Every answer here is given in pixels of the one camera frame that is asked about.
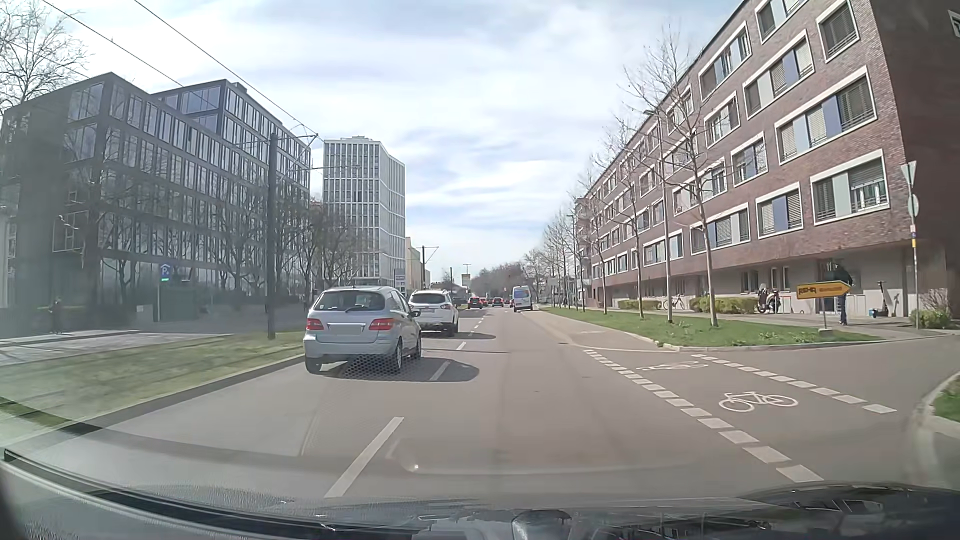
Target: sky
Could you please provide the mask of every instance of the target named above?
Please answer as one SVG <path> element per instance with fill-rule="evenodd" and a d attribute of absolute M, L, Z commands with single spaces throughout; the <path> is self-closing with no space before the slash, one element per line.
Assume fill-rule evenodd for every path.
<path fill-rule="evenodd" d="M 180 84 L 237 80 L 134 0 L 49 1 Z M 288 128 L 382 141 L 406 165 L 406 234 L 437 246 L 427 250 L 435 280 L 450 267 L 459 276 L 468 263 L 476 274 L 537 247 L 628 99 L 624 67 L 642 61 L 666 22 L 700 47 L 739 4 L 140 2 L 242 76 Z M 112 71 L 147 91 L 177 86 L 82 26 L 69 29 L 92 54 L 90 76 Z M 323 145 L 314 148 L 322 163 Z M 314 195 L 322 182 L 313 171 Z"/>

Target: bush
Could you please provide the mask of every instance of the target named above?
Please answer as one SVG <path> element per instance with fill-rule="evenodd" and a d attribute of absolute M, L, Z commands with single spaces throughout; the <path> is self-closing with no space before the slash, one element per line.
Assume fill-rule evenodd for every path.
<path fill-rule="evenodd" d="M 738 298 L 732 296 L 713 297 L 713 306 L 717 313 L 727 315 L 746 315 L 756 312 L 756 298 Z M 690 301 L 690 309 L 697 312 L 709 312 L 709 297 L 698 296 Z"/>
<path fill-rule="evenodd" d="M 910 312 L 910 320 L 915 321 L 917 310 Z M 953 322 L 950 320 L 950 313 L 943 308 L 921 309 L 920 310 L 920 328 L 926 329 L 948 329 L 953 328 Z"/>
<path fill-rule="evenodd" d="M 636 300 L 620 300 L 616 303 L 616 306 L 620 309 L 638 309 L 639 303 Z M 660 309 L 659 300 L 644 300 L 643 309 L 646 311 L 652 311 L 654 309 Z"/>

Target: bicycle symbol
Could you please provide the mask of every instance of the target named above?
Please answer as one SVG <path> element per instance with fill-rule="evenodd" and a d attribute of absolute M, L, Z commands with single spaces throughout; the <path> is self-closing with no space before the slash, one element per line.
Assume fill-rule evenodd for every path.
<path fill-rule="evenodd" d="M 673 362 L 669 364 L 658 364 L 655 366 L 642 366 L 638 367 L 639 371 L 654 371 L 658 369 L 693 369 L 698 367 L 707 367 L 706 364 L 702 364 L 697 360 L 686 360 L 683 362 Z"/>
<path fill-rule="evenodd" d="M 757 394 L 756 392 L 744 392 L 742 394 L 733 394 L 727 392 L 724 394 L 724 400 L 720 406 L 733 412 L 750 412 L 754 410 L 755 405 L 774 405 L 774 406 L 796 406 L 797 400 L 787 396 Z"/>

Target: road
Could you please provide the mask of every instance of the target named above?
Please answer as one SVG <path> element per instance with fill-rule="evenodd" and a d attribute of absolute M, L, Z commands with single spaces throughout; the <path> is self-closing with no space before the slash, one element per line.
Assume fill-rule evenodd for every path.
<path fill-rule="evenodd" d="M 312 499 L 907 481 L 912 409 L 960 369 L 955 337 L 707 355 L 539 311 L 469 310 L 460 328 L 425 334 L 399 375 L 295 365 L 31 455 L 158 492 Z"/>

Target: rear windshield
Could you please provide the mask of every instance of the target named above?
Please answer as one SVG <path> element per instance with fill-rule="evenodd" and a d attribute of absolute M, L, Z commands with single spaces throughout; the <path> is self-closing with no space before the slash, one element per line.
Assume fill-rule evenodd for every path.
<path fill-rule="evenodd" d="M 418 292 L 410 297 L 414 304 L 443 304 L 446 297 L 436 292 Z"/>
<path fill-rule="evenodd" d="M 313 306 L 317 311 L 344 311 L 353 307 L 351 311 L 379 311 L 385 306 L 380 293 L 366 290 L 331 290 L 320 295 L 320 300 Z"/>

